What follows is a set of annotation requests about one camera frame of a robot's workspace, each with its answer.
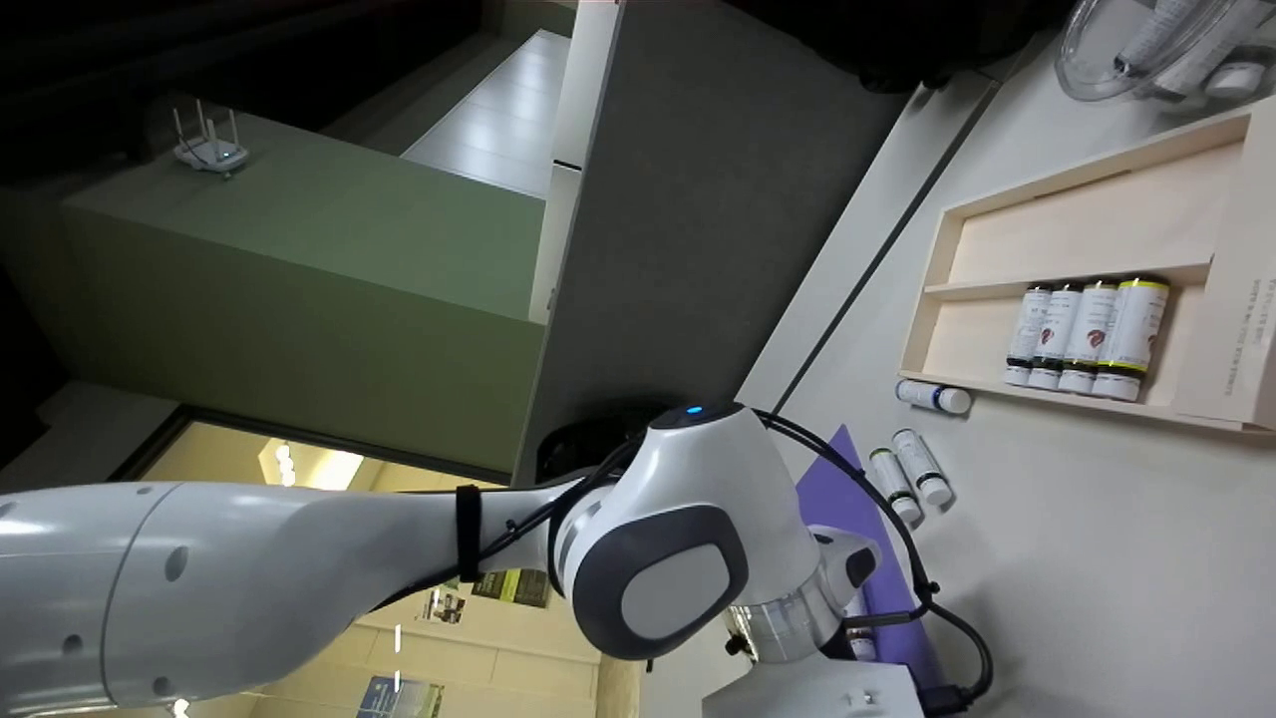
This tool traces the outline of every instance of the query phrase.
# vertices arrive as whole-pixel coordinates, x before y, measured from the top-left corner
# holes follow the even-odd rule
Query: wooden shelf
[[[1276,429],[1276,100],[949,206],[907,374],[1070,409]],[[1004,388],[1028,284],[1165,277],[1139,403]]]

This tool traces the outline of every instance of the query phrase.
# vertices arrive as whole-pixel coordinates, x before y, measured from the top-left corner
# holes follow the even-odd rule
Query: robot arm
[[[559,504],[481,569],[551,569],[584,634],[654,658],[725,606],[763,663],[838,634],[866,545],[816,544],[741,409],[664,413],[610,487],[481,495],[479,544]],[[459,564],[451,495],[133,483],[0,495],[0,711],[247,689]]]

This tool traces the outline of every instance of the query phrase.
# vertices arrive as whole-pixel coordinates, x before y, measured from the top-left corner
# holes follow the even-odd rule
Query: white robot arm
[[[481,569],[551,569],[614,658],[667,655],[738,606],[755,663],[811,663],[872,569],[868,545],[803,528],[765,425],[741,405],[664,413],[618,483],[495,491],[463,511],[468,528],[455,515],[451,495],[200,483],[0,495],[0,711],[283,677],[479,545]]]

